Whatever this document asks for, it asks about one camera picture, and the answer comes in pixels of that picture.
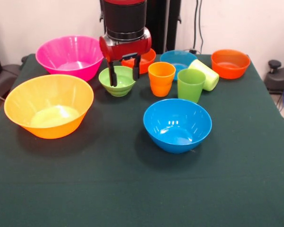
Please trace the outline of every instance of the plastic cup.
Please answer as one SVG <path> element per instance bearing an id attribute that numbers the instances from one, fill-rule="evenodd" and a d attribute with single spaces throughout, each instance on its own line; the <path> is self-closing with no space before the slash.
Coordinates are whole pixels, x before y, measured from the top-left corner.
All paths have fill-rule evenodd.
<path id="1" fill-rule="evenodd" d="M 198 103 L 206 76 L 200 70 L 185 69 L 178 73 L 178 98 Z"/>
<path id="2" fill-rule="evenodd" d="M 190 69 L 200 70 L 202 71 L 205 76 L 206 80 L 203 86 L 203 89 L 206 91 L 212 91 L 219 82 L 219 74 L 209 68 L 207 65 L 203 64 L 201 61 L 194 60 L 190 66 Z"/>
<path id="3" fill-rule="evenodd" d="M 176 68 L 167 62 L 155 62 L 148 68 L 151 91 L 157 97 L 165 97 L 169 94 L 172 81 L 176 74 Z"/>

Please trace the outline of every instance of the light green cup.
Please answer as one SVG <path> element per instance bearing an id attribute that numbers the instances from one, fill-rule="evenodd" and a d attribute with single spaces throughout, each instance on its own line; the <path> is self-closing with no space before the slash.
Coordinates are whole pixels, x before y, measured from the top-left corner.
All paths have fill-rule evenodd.
<path id="1" fill-rule="evenodd" d="M 219 74 L 213 71 L 211 68 L 209 68 L 205 64 L 203 64 L 198 59 L 194 60 L 188 68 L 200 70 L 205 74 L 206 80 L 205 80 L 203 89 L 206 91 L 212 91 L 216 87 L 217 83 L 219 82 L 219 78 L 220 78 Z"/>
<path id="2" fill-rule="evenodd" d="M 99 74 L 99 81 L 102 86 L 115 97 L 123 97 L 130 92 L 135 84 L 133 69 L 126 66 L 114 66 L 117 75 L 117 86 L 110 86 L 109 69 L 106 68 Z"/>
<path id="3" fill-rule="evenodd" d="M 181 70 L 177 80 L 178 98 L 199 102 L 205 80 L 205 74 L 199 70 Z"/>

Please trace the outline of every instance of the plastic bowl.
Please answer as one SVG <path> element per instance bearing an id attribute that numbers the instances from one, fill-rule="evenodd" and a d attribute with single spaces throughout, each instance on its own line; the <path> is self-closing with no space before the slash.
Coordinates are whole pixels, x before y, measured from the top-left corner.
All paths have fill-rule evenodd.
<path id="1" fill-rule="evenodd" d="M 70 35 L 43 44 L 36 52 L 36 59 L 51 74 L 67 74 L 88 81 L 98 71 L 103 54 L 99 40 Z"/>
<path id="2" fill-rule="evenodd" d="M 141 55 L 141 61 L 140 61 L 140 74 L 144 74 L 147 73 L 148 71 L 148 67 L 154 63 L 155 59 L 156 59 L 156 52 L 151 49 L 150 51 L 148 51 L 145 54 Z M 130 59 L 130 60 L 126 60 L 126 61 L 122 61 L 121 64 L 123 66 L 127 66 L 130 68 L 133 68 L 134 65 L 134 59 Z"/>
<path id="3" fill-rule="evenodd" d="M 194 149 L 212 129 L 208 112 L 184 99 L 165 99 L 154 103 L 146 110 L 143 123 L 151 139 L 173 154 Z"/>
<path id="4" fill-rule="evenodd" d="M 114 66 L 117 74 L 117 86 L 110 86 L 109 69 L 106 68 L 99 74 L 99 81 L 102 86 L 115 97 L 123 97 L 130 92 L 135 84 L 133 79 L 133 69 L 126 66 Z"/>
<path id="5" fill-rule="evenodd" d="M 93 90 L 84 80 L 69 75 L 46 75 L 13 89 L 4 103 L 4 112 L 32 134 L 56 139 L 79 127 L 93 100 Z"/>
<path id="6" fill-rule="evenodd" d="M 160 61 L 173 64 L 176 68 L 174 80 L 178 79 L 178 73 L 181 70 L 187 69 L 189 65 L 196 60 L 197 57 L 190 52 L 185 51 L 167 51 L 161 55 Z"/>
<path id="7" fill-rule="evenodd" d="M 212 54 L 212 67 L 221 78 L 237 79 L 250 65 L 250 58 L 236 50 L 219 50 Z"/>

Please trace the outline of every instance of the small green bowl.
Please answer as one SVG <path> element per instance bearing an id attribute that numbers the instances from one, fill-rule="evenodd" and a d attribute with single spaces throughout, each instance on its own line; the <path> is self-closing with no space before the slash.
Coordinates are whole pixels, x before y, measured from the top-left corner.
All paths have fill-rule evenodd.
<path id="1" fill-rule="evenodd" d="M 117 86 L 110 86 L 109 69 L 104 69 L 99 74 L 99 81 L 103 87 L 115 97 L 122 97 L 128 94 L 135 84 L 133 79 L 133 69 L 126 66 L 114 66 L 115 73 L 117 74 Z"/>

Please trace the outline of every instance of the orange bowl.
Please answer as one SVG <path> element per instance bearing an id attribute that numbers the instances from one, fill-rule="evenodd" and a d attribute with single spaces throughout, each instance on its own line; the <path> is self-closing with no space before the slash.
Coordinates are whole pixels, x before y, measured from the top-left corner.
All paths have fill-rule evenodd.
<path id="1" fill-rule="evenodd" d="M 212 67 L 224 79 L 243 76 L 250 65 L 250 58 L 236 50 L 219 50 L 212 54 Z"/>
<path id="2" fill-rule="evenodd" d="M 30 79 L 7 96 L 6 116 L 32 134 L 56 139 L 74 132 L 94 100 L 84 80 L 69 75 L 46 75 Z"/>
<path id="3" fill-rule="evenodd" d="M 140 74 L 147 73 L 148 67 L 152 63 L 154 63 L 155 59 L 156 59 L 156 52 L 153 49 L 151 49 L 150 51 L 148 51 L 145 54 L 142 54 L 141 55 L 141 61 L 140 61 Z M 133 68 L 134 59 L 132 58 L 132 59 L 129 59 L 129 60 L 126 60 L 126 61 L 122 61 L 121 64 L 123 66 Z"/>

